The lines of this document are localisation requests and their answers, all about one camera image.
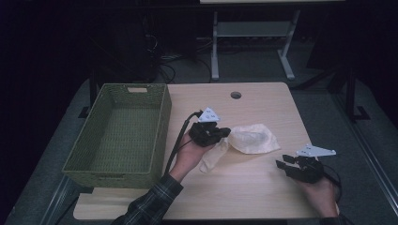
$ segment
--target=flannel sleeve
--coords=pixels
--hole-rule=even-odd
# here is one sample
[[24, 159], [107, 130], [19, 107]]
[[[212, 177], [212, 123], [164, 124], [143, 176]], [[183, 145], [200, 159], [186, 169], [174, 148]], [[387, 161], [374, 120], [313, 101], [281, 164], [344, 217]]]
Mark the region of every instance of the flannel sleeve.
[[130, 203], [128, 212], [118, 217], [112, 225], [161, 224], [164, 214], [182, 188], [171, 175], [164, 175], [147, 194]]

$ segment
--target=white cloth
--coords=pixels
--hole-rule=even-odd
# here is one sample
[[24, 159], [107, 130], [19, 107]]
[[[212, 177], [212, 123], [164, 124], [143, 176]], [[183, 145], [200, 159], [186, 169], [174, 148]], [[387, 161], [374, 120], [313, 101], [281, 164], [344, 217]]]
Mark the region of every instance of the white cloth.
[[263, 124], [233, 127], [228, 138], [203, 155], [200, 171], [209, 173], [214, 169], [231, 146], [244, 154], [265, 154], [281, 149], [275, 135]]

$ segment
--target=white tag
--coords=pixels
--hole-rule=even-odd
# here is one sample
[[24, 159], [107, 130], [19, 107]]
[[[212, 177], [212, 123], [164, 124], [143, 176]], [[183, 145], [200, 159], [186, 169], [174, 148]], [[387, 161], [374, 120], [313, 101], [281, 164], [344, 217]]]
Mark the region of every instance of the white tag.
[[217, 122], [220, 121], [220, 117], [211, 108], [207, 107], [198, 120], [199, 123]]
[[296, 154], [301, 157], [325, 157], [336, 155], [336, 151], [307, 144], [304, 148], [298, 150]]

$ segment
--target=floor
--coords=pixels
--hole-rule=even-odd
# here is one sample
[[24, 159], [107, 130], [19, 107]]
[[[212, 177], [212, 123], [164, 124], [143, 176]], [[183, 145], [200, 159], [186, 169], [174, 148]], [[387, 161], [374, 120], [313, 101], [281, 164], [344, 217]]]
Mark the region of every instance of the floor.
[[[282, 43], [282, 39], [268, 39], [259, 45], [239, 46], [239, 51], [223, 52], [220, 54], [221, 77], [218, 83], [283, 82], [293, 87], [322, 72], [306, 68], [313, 43], [296, 41], [288, 58], [297, 78], [288, 81], [276, 53]], [[165, 60], [167, 66], [161, 67], [163, 72], [154, 83], [208, 83], [209, 52], [198, 54], [198, 59]], [[356, 105], [363, 106], [371, 120], [355, 124], [344, 113], [344, 91], [331, 95], [326, 90], [328, 83], [329, 78], [326, 78], [306, 90], [292, 91], [292, 96], [313, 145], [338, 152], [336, 157], [322, 157], [320, 160], [342, 177], [344, 193], [339, 202], [340, 211], [355, 224], [398, 224], [398, 212], [394, 211], [396, 207], [392, 207], [397, 200], [398, 164], [395, 160], [398, 158], [398, 131], [363, 83], [357, 82]], [[84, 124], [79, 114], [88, 104], [89, 88], [85, 82], [70, 103], [7, 225], [110, 223], [73, 218], [76, 197], [91, 189], [79, 187], [61, 173], [69, 150]], [[317, 220], [289, 219], [287, 223], [317, 224]], [[235, 224], [269, 224], [269, 221], [236, 221]]]

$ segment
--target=hand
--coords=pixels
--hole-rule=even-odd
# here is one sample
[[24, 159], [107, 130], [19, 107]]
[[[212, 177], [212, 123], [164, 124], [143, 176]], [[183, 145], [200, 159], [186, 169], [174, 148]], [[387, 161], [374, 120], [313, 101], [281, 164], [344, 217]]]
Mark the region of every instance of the hand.
[[315, 184], [309, 184], [295, 180], [304, 191], [308, 202], [322, 218], [336, 218], [336, 202], [334, 200], [334, 185], [328, 178], [323, 177]]
[[176, 164], [169, 172], [178, 182], [181, 182], [182, 179], [199, 164], [202, 156], [215, 145], [212, 144], [207, 147], [201, 147], [191, 139], [188, 133], [189, 131], [182, 137], [181, 143], [179, 144], [180, 149], [176, 155]]

